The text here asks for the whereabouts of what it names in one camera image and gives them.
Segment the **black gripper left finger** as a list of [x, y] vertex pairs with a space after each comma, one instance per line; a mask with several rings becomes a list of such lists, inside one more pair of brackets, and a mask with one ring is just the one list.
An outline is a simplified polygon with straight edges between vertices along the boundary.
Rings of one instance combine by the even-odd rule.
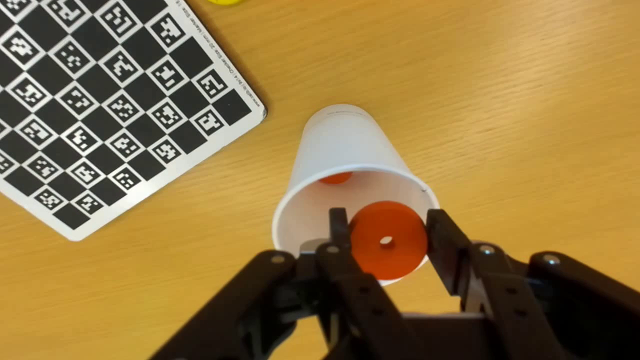
[[320, 323], [328, 360], [392, 360], [408, 330], [372, 275], [350, 255], [343, 208], [329, 208], [329, 237], [255, 255], [149, 360], [265, 360], [302, 319]]

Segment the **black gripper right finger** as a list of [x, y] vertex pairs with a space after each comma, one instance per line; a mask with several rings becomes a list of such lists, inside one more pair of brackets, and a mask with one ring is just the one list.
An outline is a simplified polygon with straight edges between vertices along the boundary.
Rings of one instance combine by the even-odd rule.
[[455, 317], [426, 319], [430, 347], [458, 360], [640, 360], [640, 293], [561, 253], [526, 263], [426, 217], [428, 259]]

